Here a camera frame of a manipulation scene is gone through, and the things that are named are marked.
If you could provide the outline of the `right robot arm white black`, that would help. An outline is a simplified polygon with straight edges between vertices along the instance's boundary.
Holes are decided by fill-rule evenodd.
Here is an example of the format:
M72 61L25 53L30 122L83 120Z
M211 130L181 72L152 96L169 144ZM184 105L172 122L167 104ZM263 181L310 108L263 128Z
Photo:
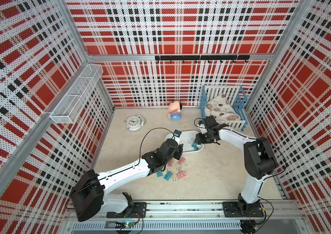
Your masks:
M201 133L196 135L198 144L228 142L243 152L244 167L248 174L244 189L239 194L239 200L244 204L254 204L260 198L259 194L265 180L271 177L278 167L272 146L265 137L250 137L227 126L198 126Z

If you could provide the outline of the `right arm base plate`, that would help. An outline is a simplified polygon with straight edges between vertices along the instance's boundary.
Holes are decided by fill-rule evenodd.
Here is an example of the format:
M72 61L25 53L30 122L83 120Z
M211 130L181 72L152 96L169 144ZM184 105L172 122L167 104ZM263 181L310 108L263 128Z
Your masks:
M225 217L264 217L259 200L252 204L246 204L244 201L226 201L222 203L222 207Z

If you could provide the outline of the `white plastic storage box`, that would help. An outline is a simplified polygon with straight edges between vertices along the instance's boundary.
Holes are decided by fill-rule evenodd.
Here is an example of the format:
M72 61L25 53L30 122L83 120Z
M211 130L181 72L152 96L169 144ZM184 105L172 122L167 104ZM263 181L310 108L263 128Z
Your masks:
M181 133L182 134L181 134L180 144L184 145L183 154L197 153L204 149L204 145L201 144L201 145L198 145L199 150L194 151L193 148L191 147L191 145L188 143L188 141L195 141L196 134L199 133L198 131L190 130L190 131L182 131ZM165 139L168 139L168 138L172 139L172 137L173 137L173 134L170 133L166 136Z

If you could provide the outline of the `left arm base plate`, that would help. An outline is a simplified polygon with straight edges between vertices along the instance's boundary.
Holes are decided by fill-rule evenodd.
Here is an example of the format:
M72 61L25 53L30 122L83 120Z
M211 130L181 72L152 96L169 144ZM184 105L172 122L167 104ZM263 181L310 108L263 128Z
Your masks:
M147 213L146 202L135 202L129 205L123 212L108 212L106 218L145 218Z

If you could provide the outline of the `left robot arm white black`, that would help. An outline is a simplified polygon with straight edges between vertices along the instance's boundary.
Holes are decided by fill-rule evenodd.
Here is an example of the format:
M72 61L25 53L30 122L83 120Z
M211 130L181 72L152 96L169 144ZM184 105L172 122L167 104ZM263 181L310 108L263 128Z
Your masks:
M183 144L169 138L160 148L144 154L132 164L110 172L85 172L70 193L78 221L86 221L100 211L128 216L134 209L131 196L111 192L134 180L164 171L172 159L182 157L183 147Z

